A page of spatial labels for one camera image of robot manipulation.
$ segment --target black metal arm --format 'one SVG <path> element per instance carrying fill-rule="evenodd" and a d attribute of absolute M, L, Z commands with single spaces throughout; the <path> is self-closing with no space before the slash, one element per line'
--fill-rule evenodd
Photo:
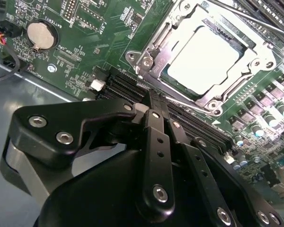
<path fill-rule="evenodd" d="M 126 150 L 71 175 L 76 156 L 116 143 Z M 18 109 L 1 169 L 43 205 L 39 227 L 284 227 L 221 157 L 219 142 L 189 141 L 152 91 L 135 105 L 115 99 Z"/>

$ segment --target wire connector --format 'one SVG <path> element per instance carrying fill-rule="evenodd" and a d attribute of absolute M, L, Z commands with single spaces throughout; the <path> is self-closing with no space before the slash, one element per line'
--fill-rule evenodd
<path fill-rule="evenodd" d="M 23 34 L 23 28 L 3 20 L 0 21 L 0 32 L 8 38 L 15 38 Z"/>

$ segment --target motherboard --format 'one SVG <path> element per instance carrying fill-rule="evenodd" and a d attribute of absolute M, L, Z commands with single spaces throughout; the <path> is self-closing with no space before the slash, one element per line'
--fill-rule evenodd
<path fill-rule="evenodd" d="M 227 4 L 284 30 L 284 0 Z M 284 197 L 284 36 L 206 0 L 7 0 L 28 71 L 80 100 L 156 89 L 186 132 L 231 138 L 224 158 Z M 175 109 L 184 114 L 177 114 Z"/>

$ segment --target silver bolt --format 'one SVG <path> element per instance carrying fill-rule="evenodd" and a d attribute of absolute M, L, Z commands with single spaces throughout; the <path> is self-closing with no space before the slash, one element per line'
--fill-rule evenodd
<path fill-rule="evenodd" d="M 266 64 L 266 68 L 270 69 L 271 67 L 273 67 L 274 63 L 272 61 L 270 61 L 269 63 Z"/>
<path fill-rule="evenodd" d="M 203 140 L 199 140 L 199 143 L 201 144 L 201 146 L 203 146 L 205 148 L 207 147 L 206 143 Z"/>
<path fill-rule="evenodd" d="M 172 124 L 173 124 L 177 129 L 179 129 L 179 128 L 181 127 L 178 122 L 173 122 Z"/>
<path fill-rule="evenodd" d="M 265 224 L 269 224 L 269 219 L 268 217 L 261 211 L 257 212 L 257 216 L 260 218 L 261 221 L 263 221 Z"/>
<path fill-rule="evenodd" d="M 281 224 L 280 220 L 273 213 L 269 213 L 269 216 L 277 225 Z"/>
<path fill-rule="evenodd" d="M 129 110 L 129 111 L 133 109 L 130 105 L 126 105 L 126 104 L 124 105 L 124 108 L 125 108 L 126 110 Z"/>
<path fill-rule="evenodd" d="M 155 117 L 155 118 L 160 118 L 159 114 L 153 112 L 152 115 Z"/>
<path fill-rule="evenodd" d="M 153 188 L 153 195 L 159 202 L 167 202 L 168 195 L 167 192 L 164 190 L 164 188 L 160 186 L 154 186 Z"/>
<path fill-rule="evenodd" d="M 57 66 L 55 66 L 54 64 L 48 64 L 47 70 L 51 73 L 54 73 L 57 71 Z"/>
<path fill-rule="evenodd" d="M 128 59 L 134 61 L 134 55 L 132 53 L 128 54 Z"/>
<path fill-rule="evenodd" d="M 68 132 L 61 131 L 56 135 L 56 139 L 58 142 L 68 145 L 71 144 L 74 141 L 74 138 L 72 135 L 70 135 Z"/>
<path fill-rule="evenodd" d="M 254 158 L 255 163 L 259 163 L 260 161 L 261 161 L 260 157 L 257 156 L 257 157 Z"/>
<path fill-rule="evenodd" d="M 221 207 L 217 209 L 219 219 L 227 226 L 231 225 L 231 218 L 229 214 Z"/>
<path fill-rule="evenodd" d="M 40 116 L 32 116 L 29 118 L 28 122 L 31 126 L 36 128 L 42 128 L 47 124 L 46 119 Z"/>

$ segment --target cpu socket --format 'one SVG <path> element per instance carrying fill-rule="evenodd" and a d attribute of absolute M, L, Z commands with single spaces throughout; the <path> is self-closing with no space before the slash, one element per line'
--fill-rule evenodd
<path fill-rule="evenodd" d="M 207 1 L 177 0 L 144 50 L 125 58 L 167 96 L 219 116 L 249 79 L 276 67 L 271 49 L 233 13 Z"/>

